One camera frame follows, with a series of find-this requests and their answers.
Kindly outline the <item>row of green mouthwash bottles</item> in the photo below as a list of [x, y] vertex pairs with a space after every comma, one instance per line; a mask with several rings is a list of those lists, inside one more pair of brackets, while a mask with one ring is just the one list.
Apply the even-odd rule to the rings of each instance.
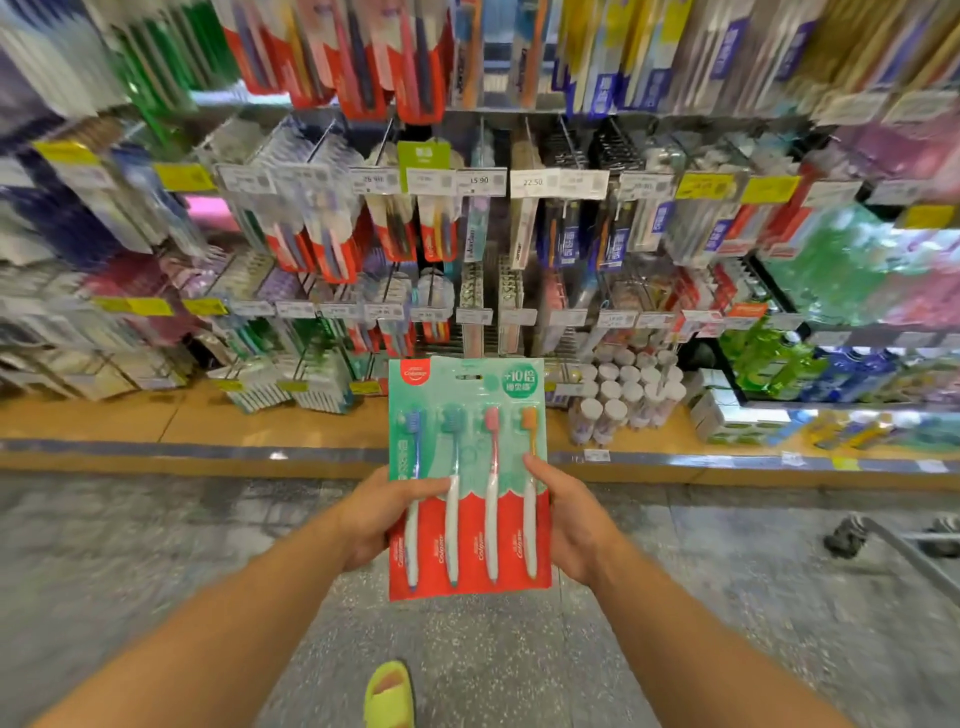
[[719, 346], [737, 386], [777, 402], [797, 402], [830, 365], [822, 348], [810, 345], [797, 331], [765, 327], [724, 333]]

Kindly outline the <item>green red four-toothbrush pack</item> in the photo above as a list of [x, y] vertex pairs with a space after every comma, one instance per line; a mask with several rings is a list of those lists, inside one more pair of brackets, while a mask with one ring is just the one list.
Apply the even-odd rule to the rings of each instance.
[[523, 461], [546, 460], [545, 384], [541, 358], [390, 361], [390, 478], [447, 485], [390, 532], [390, 601], [552, 585], [550, 496]]

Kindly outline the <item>row of blue mouthwash bottles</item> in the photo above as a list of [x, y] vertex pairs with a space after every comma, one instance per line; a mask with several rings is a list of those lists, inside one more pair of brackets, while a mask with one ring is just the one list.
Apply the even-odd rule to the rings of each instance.
[[814, 354], [825, 368], [799, 393], [801, 403], [852, 403], [897, 369], [900, 355], [891, 348], [824, 347]]

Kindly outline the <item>person's left hand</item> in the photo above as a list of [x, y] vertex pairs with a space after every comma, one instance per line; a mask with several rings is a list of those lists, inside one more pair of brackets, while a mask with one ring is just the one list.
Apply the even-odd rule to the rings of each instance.
[[403, 519], [410, 520], [416, 501], [403, 511], [383, 511], [380, 491], [390, 478], [388, 466], [378, 467], [335, 507], [345, 547], [343, 573], [360, 569], [389, 546], [390, 532]]

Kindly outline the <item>wooden shelf base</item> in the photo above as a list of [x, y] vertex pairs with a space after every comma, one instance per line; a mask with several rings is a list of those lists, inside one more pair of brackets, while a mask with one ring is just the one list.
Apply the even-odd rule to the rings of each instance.
[[[362, 479], [387, 462], [387, 414], [373, 397], [343, 416], [290, 404], [247, 415], [206, 381], [101, 402], [14, 394], [0, 397], [0, 470]], [[595, 483], [960, 494], [960, 454], [821, 451], [802, 434], [775, 447], [707, 445], [677, 409], [664, 427], [619, 431], [587, 456], [565, 413], [546, 422], [551, 463]]]

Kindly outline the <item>cluster of white cylindrical bottles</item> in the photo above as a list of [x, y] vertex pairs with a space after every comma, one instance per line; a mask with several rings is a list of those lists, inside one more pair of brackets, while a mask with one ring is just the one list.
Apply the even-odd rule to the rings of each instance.
[[564, 367], [572, 444], [606, 447], [620, 431], [657, 430], [688, 396], [680, 345], [604, 347]]

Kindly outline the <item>person's left forearm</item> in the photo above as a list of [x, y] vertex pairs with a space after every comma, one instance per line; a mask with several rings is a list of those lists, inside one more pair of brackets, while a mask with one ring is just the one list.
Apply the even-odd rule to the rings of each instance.
[[202, 589], [30, 728], [250, 728], [354, 543], [329, 508]]

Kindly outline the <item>row of green white floss packets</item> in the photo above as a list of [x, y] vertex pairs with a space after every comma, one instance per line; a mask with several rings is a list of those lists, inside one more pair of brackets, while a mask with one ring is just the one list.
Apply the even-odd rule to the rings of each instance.
[[246, 414], [290, 404], [347, 415], [386, 393], [386, 354], [355, 350], [338, 323], [241, 317], [217, 334], [222, 352], [206, 375]]

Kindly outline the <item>row of pale green refill packs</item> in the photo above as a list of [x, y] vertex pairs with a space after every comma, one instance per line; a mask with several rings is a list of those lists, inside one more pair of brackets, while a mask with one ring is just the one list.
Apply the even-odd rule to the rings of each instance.
[[960, 228], [910, 229], [864, 205], [815, 210], [761, 264], [810, 325], [960, 332]]

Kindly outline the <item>row of green hanging toothbrush packets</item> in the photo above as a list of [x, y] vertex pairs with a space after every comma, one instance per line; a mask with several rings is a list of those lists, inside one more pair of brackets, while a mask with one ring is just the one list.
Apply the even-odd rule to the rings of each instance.
[[196, 93], [240, 81], [217, 0], [102, 0], [102, 17], [130, 100], [165, 147], [181, 145], [169, 122]]

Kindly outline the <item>person's right forearm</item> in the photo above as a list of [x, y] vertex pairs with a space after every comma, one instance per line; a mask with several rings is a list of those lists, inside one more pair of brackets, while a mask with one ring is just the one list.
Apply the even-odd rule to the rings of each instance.
[[589, 585], [661, 728], [856, 728], [626, 537], [600, 547]]

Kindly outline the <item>yellow price tag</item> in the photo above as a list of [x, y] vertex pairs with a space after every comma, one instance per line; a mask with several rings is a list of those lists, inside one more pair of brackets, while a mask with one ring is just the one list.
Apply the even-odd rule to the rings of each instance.
[[88, 146], [77, 141], [34, 141], [32, 147], [54, 166], [102, 166], [100, 157]]
[[791, 200], [802, 181], [797, 175], [751, 176], [740, 197], [741, 205], [782, 205]]
[[738, 179], [731, 173], [685, 171], [674, 194], [677, 201], [731, 200], [738, 190]]
[[196, 162], [155, 162], [152, 168], [165, 190], [200, 194], [218, 189], [210, 172]]

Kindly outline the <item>yellow-green slipper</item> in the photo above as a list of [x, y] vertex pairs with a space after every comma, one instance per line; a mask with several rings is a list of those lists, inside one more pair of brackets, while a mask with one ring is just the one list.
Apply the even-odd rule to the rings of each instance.
[[416, 699], [402, 660], [386, 661], [370, 676], [364, 697], [365, 728], [416, 728]]

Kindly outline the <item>row of white price tags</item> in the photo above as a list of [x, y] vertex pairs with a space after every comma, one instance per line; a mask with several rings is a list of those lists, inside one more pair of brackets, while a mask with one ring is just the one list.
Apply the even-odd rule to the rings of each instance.
[[[267, 195], [282, 190], [322, 192], [340, 190], [355, 195], [405, 194], [401, 175], [395, 167], [352, 167], [340, 173], [313, 164], [281, 164], [275, 167], [219, 164], [217, 171], [224, 187], [236, 193]], [[603, 200], [613, 192], [618, 201], [674, 200], [680, 177], [670, 174], [624, 172], [610, 179], [606, 170], [571, 171], [542, 168], [510, 171], [505, 167], [468, 167], [453, 169], [455, 192], [452, 197], [496, 197], [510, 199]], [[738, 188], [730, 200], [739, 202], [752, 176], [737, 176]], [[804, 178], [791, 198], [813, 208], [842, 206], [858, 198], [863, 182], [859, 179]]]

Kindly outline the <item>grey shopping cart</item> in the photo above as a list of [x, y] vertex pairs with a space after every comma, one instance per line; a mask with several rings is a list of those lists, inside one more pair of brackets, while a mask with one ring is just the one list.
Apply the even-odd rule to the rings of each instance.
[[939, 565], [950, 560], [960, 563], [960, 516], [938, 516], [922, 531], [901, 531], [872, 516], [852, 513], [822, 537], [822, 546], [833, 557], [852, 560], [871, 539], [891, 548], [960, 609], [960, 581]]

